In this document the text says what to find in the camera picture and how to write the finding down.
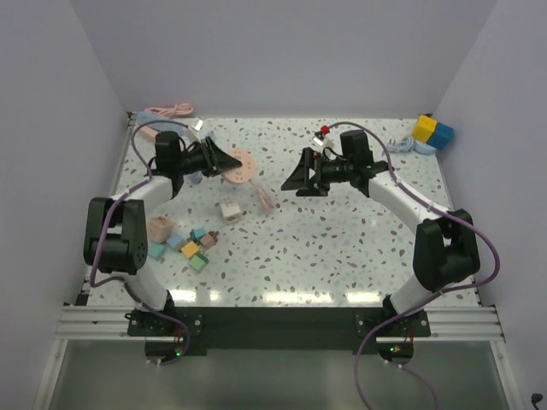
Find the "blue power strip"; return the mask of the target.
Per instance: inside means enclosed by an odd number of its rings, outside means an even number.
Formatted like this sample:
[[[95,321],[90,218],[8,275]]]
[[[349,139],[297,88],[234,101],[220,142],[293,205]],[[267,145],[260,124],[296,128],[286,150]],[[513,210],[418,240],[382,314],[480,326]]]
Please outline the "blue power strip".
[[[145,124],[157,132],[182,132],[187,128],[187,124],[179,120],[171,120],[145,111],[137,112],[136,122],[139,125]]]

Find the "mauve plug adapter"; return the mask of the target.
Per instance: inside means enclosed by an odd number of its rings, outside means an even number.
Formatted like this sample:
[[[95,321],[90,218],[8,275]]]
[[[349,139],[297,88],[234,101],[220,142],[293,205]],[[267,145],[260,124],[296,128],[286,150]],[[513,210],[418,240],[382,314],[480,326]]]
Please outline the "mauve plug adapter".
[[[215,246],[218,242],[218,236],[219,236],[219,232],[218,231],[209,231],[208,233],[206,233],[201,239],[200,239],[200,244],[206,248],[206,249],[210,249],[212,248],[213,246]]]

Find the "yellow and blue cube socket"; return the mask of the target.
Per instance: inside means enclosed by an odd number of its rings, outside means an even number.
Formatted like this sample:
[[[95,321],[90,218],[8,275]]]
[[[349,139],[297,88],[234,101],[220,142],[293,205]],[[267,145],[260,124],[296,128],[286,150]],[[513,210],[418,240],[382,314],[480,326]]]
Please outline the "yellow and blue cube socket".
[[[421,115],[416,121],[411,136],[414,139],[414,151],[422,155],[433,155],[444,150],[455,136],[455,130],[435,119]]]

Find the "white cube adapter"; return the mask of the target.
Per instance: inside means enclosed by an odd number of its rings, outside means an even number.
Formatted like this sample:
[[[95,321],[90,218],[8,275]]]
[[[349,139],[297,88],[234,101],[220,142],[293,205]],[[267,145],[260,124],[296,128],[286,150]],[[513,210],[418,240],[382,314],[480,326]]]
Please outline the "white cube adapter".
[[[219,202],[221,217],[226,224],[232,224],[241,220],[243,211],[240,205],[231,200]]]

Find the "peach cube adapter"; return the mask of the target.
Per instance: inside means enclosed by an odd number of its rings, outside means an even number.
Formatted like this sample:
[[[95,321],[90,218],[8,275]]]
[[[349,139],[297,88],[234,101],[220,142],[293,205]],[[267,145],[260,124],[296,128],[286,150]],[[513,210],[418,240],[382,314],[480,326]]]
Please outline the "peach cube adapter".
[[[155,217],[149,221],[148,236],[153,243],[165,243],[171,236],[174,223],[166,217]]]

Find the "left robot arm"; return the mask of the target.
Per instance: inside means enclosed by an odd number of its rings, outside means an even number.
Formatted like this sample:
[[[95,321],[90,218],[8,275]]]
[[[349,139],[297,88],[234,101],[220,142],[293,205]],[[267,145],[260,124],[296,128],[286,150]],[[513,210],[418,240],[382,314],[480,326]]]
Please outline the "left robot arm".
[[[242,162],[211,138],[185,148],[177,132],[158,133],[155,152],[156,167],[146,170],[142,182],[118,196],[91,199],[83,255],[91,268],[91,287],[112,281],[123,284],[137,309],[149,311],[149,328],[167,335],[177,325],[177,314],[166,307],[171,295],[147,263],[147,213],[174,199],[187,174],[214,177],[242,167]]]

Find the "teal plug adapter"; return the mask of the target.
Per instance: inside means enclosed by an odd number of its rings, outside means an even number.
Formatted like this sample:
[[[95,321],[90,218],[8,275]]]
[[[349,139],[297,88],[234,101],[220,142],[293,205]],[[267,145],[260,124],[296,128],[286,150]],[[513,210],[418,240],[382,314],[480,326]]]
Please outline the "teal plug adapter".
[[[198,227],[191,230],[191,240],[195,243],[199,243],[201,239],[206,236],[208,232],[203,227]]]

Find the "green plug adapter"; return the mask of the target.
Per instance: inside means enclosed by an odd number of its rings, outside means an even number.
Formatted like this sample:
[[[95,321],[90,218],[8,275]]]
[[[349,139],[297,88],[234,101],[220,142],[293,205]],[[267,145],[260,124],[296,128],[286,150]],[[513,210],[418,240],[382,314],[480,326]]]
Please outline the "green plug adapter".
[[[189,259],[189,267],[197,273],[202,272],[209,264],[209,258],[206,255],[197,253]]]

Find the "pink power strip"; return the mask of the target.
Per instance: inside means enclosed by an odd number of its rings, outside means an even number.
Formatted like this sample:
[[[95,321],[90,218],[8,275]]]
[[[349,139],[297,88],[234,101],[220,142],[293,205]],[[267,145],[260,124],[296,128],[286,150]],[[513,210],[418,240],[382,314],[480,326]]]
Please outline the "pink power strip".
[[[138,130],[138,134],[143,137],[143,138],[146,138],[150,141],[154,141],[156,139],[156,135],[159,133],[159,131],[151,128],[150,126],[142,126],[139,130]]]

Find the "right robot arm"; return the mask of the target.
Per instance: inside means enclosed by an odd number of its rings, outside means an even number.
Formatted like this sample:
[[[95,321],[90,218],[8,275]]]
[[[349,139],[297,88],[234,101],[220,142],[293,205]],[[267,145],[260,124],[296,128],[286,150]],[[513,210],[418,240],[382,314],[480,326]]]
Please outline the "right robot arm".
[[[410,315],[428,298],[474,275],[480,268],[476,236],[470,214],[450,211],[429,202],[420,192],[403,188],[387,161],[376,161],[364,131],[340,135],[339,155],[306,148],[282,184],[283,191],[297,196],[327,196],[334,183],[348,183],[365,197],[395,214],[415,236],[412,276],[383,301],[380,315],[383,330],[401,335],[411,325]]]

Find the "peach cube socket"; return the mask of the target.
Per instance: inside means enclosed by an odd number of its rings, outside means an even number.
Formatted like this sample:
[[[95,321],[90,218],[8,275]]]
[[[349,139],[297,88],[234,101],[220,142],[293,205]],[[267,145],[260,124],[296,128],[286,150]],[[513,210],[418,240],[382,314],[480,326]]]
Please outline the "peach cube socket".
[[[222,178],[233,185],[249,183],[256,172],[254,156],[248,150],[240,148],[233,149],[230,155],[237,159],[241,166],[224,172]]]

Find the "light blue plug adapter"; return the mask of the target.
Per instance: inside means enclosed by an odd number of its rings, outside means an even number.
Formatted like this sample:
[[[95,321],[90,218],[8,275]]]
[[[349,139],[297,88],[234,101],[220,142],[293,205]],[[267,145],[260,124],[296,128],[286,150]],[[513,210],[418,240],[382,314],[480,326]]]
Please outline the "light blue plug adapter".
[[[155,261],[160,261],[165,255],[167,247],[164,243],[150,242],[148,244],[148,256]]]

